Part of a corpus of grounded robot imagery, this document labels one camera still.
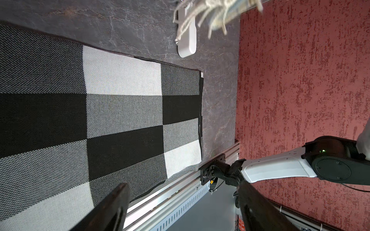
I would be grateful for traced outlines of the blue cream plaid fringed scarf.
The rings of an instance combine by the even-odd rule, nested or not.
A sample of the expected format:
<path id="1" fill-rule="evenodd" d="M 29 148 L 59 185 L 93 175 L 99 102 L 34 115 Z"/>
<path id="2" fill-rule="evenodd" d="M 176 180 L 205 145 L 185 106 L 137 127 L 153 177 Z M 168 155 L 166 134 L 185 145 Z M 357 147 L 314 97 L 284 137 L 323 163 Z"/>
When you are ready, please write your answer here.
<path id="1" fill-rule="evenodd" d="M 259 13 L 263 13 L 262 0 L 204 0 L 204 1 L 178 1 L 173 12 L 173 23 L 178 25 L 175 42 L 179 42 L 193 19 L 201 15 L 198 20 L 198 27 L 201 27 L 205 20 L 208 20 L 208 38 L 212 37 L 212 32 L 221 29 L 223 34 L 227 34 L 226 24 L 240 16 L 249 9 L 256 8 Z M 179 19 L 177 13 L 180 9 L 191 5 L 190 12 L 184 19 Z"/>

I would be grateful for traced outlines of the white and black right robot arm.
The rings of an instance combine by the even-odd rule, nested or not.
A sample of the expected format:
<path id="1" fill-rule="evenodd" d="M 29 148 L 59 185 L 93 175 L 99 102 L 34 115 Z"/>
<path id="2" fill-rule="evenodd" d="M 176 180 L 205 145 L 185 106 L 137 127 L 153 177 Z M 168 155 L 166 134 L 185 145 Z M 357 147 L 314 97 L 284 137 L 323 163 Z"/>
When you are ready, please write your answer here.
<path id="1" fill-rule="evenodd" d="M 370 124 L 357 140 L 322 136 L 289 152 L 223 165 L 215 176 L 227 185 L 293 177 L 319 178 L 339 184 L 370 184 Z"/>

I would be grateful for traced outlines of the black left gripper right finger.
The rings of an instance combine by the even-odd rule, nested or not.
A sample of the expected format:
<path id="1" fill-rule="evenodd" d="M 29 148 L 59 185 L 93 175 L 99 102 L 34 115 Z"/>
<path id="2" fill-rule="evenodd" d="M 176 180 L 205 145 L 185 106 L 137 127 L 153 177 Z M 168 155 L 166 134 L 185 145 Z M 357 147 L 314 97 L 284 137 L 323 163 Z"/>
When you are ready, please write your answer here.
<path id="1" fill-rule="evenodd" d="M 297 231 L 267 198 L 250 183 L 243 181 L 237 187 L 240 210 L 247 231 Z"/>

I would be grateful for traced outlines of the black grey white checked scarf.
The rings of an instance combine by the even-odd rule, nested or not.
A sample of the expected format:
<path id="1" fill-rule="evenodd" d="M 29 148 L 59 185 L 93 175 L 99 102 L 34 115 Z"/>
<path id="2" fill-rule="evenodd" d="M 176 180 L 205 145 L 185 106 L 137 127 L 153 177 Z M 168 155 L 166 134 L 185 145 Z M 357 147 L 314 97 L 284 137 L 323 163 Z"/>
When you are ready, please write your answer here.
<path id="1" fill-rule="evenodd" d="M 200 71 L 1 24 L 1 230 L 68 231 L 201 157 Z"/>

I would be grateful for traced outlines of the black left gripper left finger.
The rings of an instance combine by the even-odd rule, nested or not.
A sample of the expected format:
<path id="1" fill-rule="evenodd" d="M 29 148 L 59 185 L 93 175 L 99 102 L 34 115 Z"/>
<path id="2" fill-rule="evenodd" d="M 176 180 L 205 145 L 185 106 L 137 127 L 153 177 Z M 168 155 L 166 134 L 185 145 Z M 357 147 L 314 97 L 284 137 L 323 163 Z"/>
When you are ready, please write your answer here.
<path id="1" fill-rule="evenodd" d="M 122 183 L 75 225 L 72 230 L 122 231 L 129 203 L 130 187 L 127 183 Z"/>

